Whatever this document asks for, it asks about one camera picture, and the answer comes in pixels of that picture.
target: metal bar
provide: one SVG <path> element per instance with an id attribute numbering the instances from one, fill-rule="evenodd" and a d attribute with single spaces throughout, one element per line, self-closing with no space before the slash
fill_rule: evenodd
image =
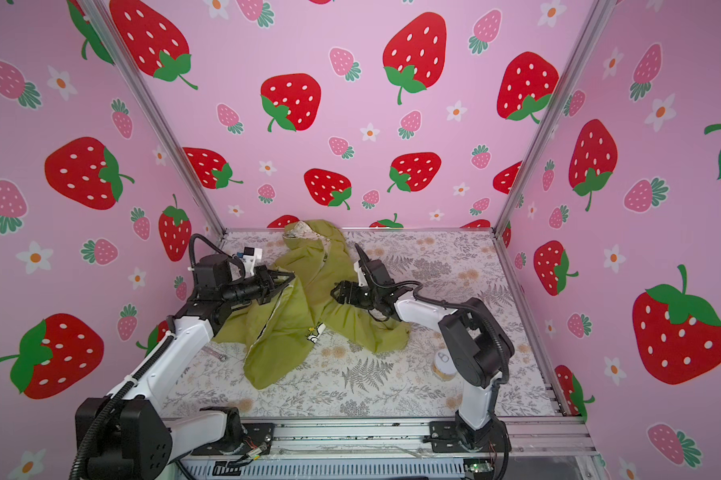
<path id="1" fill-rule="evenodd" d="M 195 203 L 201 209 L 208 226 L 213 230 L 217 238 L 221 239 L 224 235 L 224 225 L 221 223 L 208 197 L 206 197 L 200 181 L 195 176 L 192 165 L 188 162 L 181 144 L 168 126 L 168 121 L 163 116 L 157 101 L 155 101 L 152 93 L 144 84 L 142 72 L 136 67 L 136 63 L 112 22 L 106 3 L 103 0 L 80 0 L 80 2 L 88 19 L 91 21 L 91 25 L 96 30 L 99 38 L 102 39 L 102 43 L 105 44 L 118 70 L 123 75 L 125 83 L 136 97 L 144 116 L 147 117 L 147 121 L 166 149 L 168 157 L 179 172 L 179 177 L 182 178 Z"/>
<path id="2" fill-rule="evenodd" d="M 579 34 L 579 40 L 577 40 L 577 44 L 574 45 L 566 67 L 560 75 L 558 87 L 553 93 L 547 109 L 545 109 L 545 116 L 539 123 L 539 127 L 529 145 L 526 156 L 523 157 L 520 171 L 516 176 L 513 188 L 510 190 L 509 197 L 507 197 L 507 203 L 505 203 L 499 220 L 495 225 L 497 238 L 502 236 L 502 232 L 509 221 L 509 217 L 513 213 L 513 209 L 518 205 L 520 194 L 523 192 L 523 188 L 526 187 L 526 183 L 529 181 L 537 162 L 541 158 L 547 140 L 553 132 L 553 126 L 556 121 L 558 121 L 558 117 L 563 111 L 563 105 L 569 97 L 569 92 L 577 86 L 579 75 L 584 70 L 590 54 L 593 52 L 596 43 L 598 43 L 598 38 L 600 38 L 609 20 L 614 5 L 616 5 L 616 0 L 594 0 L 587 21 Z"/>

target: strawberry wallpaper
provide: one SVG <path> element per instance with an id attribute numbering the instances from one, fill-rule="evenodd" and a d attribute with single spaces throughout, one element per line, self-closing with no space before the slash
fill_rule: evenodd
<path id="1" fill-rule="evenodd" d="M 0 1 L 0 478 L 67 475 L 75 410 L 158 341 L 204 226 L 76 2 Z"/>
<path id="2" fill-rule="evenodd" d="M 226 226 L 458 227 L 496 223 L 591 3 L 109 9 Z"/>
<path id="3" fill-rule="evenodd" d="M 504 236 L 610 478 L 721 478 L 721 2 L 624 0 Z"/>

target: green cloth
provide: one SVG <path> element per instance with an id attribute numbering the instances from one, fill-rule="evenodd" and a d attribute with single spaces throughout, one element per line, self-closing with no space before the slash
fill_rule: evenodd
<path id="1" fill-rule="evenodd" d="M 321 324 L 372 352 L 406 346 L 408 323 L 378 322 L 365 310 L 331 298 L 336 283 L 357 281 L 344 236 L 334 225 L 325 220 L 290 224 L 284 241 L 290 252 L 275 265 L 297 278 L 279 298 L 233 312 L 214 338 L 246 345 L 243 370 L 254 388 L 264 389 L 299 366 L 314 346 L 308 337 L 316 340 Z"/>

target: pink strawberry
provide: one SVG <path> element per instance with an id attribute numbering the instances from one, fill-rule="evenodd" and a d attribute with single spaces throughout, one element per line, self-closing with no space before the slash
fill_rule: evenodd
<path id="1" fill-rule="evenodd" d="M 176 297 L 184 302 L 184 299 L 187 298 L 187 283 L 184 282 L 181 275 L 174 278 L 174 290 Z"/>
<path id="2" fill-rule="evenodd" d="M 240 117 L 235 113 L 235 110 L 227 105 L 217 105 L 217 118 L 219 123 L 227 127 L 228 132 L 236 135 L 243 133 L 243 124 L 240 122 Z"/>
<path id="3" fill-rule="evenodd" d="M 520 252 L 519 254 L 515 255 L 515 267 L 518 270 L 522 270 L 524 266 L 526 266 L 526 254 Z"/>
<path id="4" fill-rule="evenodd" d="M 494 8 L 483 15 L 473 26 L 473 36 L 470 37 L 470 50 L 473 55 L 480 55 L 489 49 L 489 43 L 497 39 L 502 24 L 502 11 Z"/>
<path id="5" fill-rule="evenodd" d="M 419 110 L 413 110 L 401 119 L 401 128 L 398 128 L 398 135 L 404 140 L 413 137 L 415 131 L 422 126 L 422 113 Z"/>
<path id="6" fill-rule="evenodd" d="M 590 332 L 593 331 L 593 324 L 584 313 L 582 315 L 579 315 L 578 313 L 571 315 L 569 317 L 569 321 L 567 322 L 567 326 L 569 331 L 578 339 L 590 336 Z"/>
<path id="7" fill-rule="evenodd" d="M 489 207 L 489 203 L 491 200 L 489 200 L 486 197 L 481 198 L 477 202 L 473 204 L 473 208 L 470 208 L 470 215 L 477 216 L 481 215 L 483 211 Z"/>
<path id="8" fill-rule="evenodd" d="M 150 237 L 150 219 L 144 216 L 144 210 L 134 207 L 131 210 L 131 221 L 134 223 L 134 233 L 142 240 Z"/>
<path id="9" fill-rule="evenodd" d="M 667 200 L 669 190 L 670 187 L 662 178 L 654 178 L 651 182 L 644 178 L 625 195 L 625 208 L 643 214 L 651 206 L 656 208 Z"/>
<path id="10" fill-rule="evenodd" d="M 272 200 L 275 198 L 275 188 L 273 188 L 270 184 L 264 184 L 259 187 L 257 193 L 259 194 L 259 201 L 263 204 L 271 204 Z"/>
<path id="11" fill-rule="evenodd" d="M 677 466 L 683 466 L 683 462 L 691 468 L 701 466 L 702 454 L 696 442 L 680 430 L 676 432 L 664 423 L 657 423 L 646 430 L 646 436 L 654 448 Z"/>
<path id="12" fill-rule="evenodd" d="M 96 243 L 94 240 L 87 241 L 83 244 L 80 253 L 90 264 L 96 262 L 99 265 L 107 265 L 118 258 L 118 248 L 106 238 L 100 238 Z"/>
<path id="13" fill-rule="evenodd" d="M 25 82 L 24 75 L 10 63 L 0 60 L 0 94 L 9 100 L 16 100 L 24 108 L 37 109 L 40 93 L 32 82 Z"/>
<path id="14" fill-rule="evenodd" d="M 19 187 L 8 180 L 0 180 L 0 234 L 15 233 L 24 223 L 20 217 L 27 215 L 25 202 Z"/>
<path id="15" fill-rule="evenodd" d="M 371 210 L 379 203 L 379 192 L 376 190 L 369 190 L 363 196 L 363 207 L 367 210 Z"/>
<path id="16" fill-rule="evenodd" d="M 134 123 L 131 121 L 131 117 L 128 116 L 128 109 L 125 107 L 120 98 L 116 98 L 110 105 L 112 107 L 112 122 L 116 125 L 116 129 L 121 133 L 123 138 L 131 138 L 131 133 L 134 131 Z"/>
<path id="17" fill-rule="evenodd" d="M 545 164 L 545 173 L 542 174 L 542 189 L 546 192 L 553 186 L 553 180 L 555 180 L 555 162 L 553 159 L 549 159 Z"/>
<path id="18" fill-rule="evenodd" d="M 353 54 L 343 48 L 332 48 L 328 52 L 328 59 L 331 60 L 331 67 L 334 73 L 344 77 L 348 82 L 355 82 L 361 77 L 360 64 L 355 61 Z"/>
<path id="19" fill-rule="evenodd" d="M 470 162 L 475 165 L 475 168 L 482 170 L 489 166 L 490 161 L 491 154 L 486 145 L 478 145 L 473 149 L 473 159 Z"/>
<path id="20" fill-rule="evenodd" d="M 651 90 L 651 81 L 659 74 L 662 68 L 662 45 L 654 43 L 643 54 L 643 58 L 635 66 L 633 72 L 634 83 L 630 85 L 630 98 L 638 101 Z"/>
<path id="21" fill-rule="evenodd" d="M 567 117 L 573 117 L 584 104 L 585 92 L 577 90 L 566 100 L 566 105 L 563 106 L 563 114 Z"/>
<path id="22" fill-rule="evenodd" d="M 121 341 L 130 339 L 134 330 L 136 330 L 136 307 L 129 303 L 121 310 L 121 317 L 118 320 L 118 335 Z"/>
<path id="23" fill-rule="evenodd" d="M 260 28 L 270 28 L 274 23 L 275 14 L 270 10 L 269 3 L 262 0 L 236 0 L 240 7 L 240 13 L 250 22 L 257 22 Z"/>
<path id="24" fill-rule="evenodd" d="M 550 214 L 548 223 L 550 227 L 558 229 L 569 219 L 569 208 L 566 205 L 556 206 Z"/>
<path id="25" fill-rule="evenodd" d="M 331 137 L 328 139 L 328 146 L 331 149 L 331 152 L 336 155 L 337 157 L 342 157 L 344 159 L 353 158 L 355 155 L 355 150 L 350 146 L 350 143 L 347 142 L 347 140 L 339 137 Z"/>

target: floral tablecloth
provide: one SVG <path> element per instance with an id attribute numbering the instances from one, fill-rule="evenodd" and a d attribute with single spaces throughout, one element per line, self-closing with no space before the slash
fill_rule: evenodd
<path id="1" fill-rule="evenodd" d="M 395 280 L 425 284 L 423 294 L 452 302 L 480 298 L 507 332 L 516 353 L 511 378 L 500 390 L 498 416 L 547 416 L 553 408 L 529 347 L 497 252 L 486 232 L 346 230 L 347 243 L 381 258 Z M 264 249 L 271 262 L 287 251 L 281 232 L 229 233 L 224 249 Z M 255 389 L 244 377 L 245 350 L 209 343 L 168 396 L 163 416 L 187 416 L 204 406 L 237 406 L 254 417 L 451 416 L 461 404 L 462 380 L 448 382 L 432 369 L 444 348 L 439 332 L 414 325 L 405 350 L 373 354 L 326 330 L 304 363 L 278 383 Z"/>

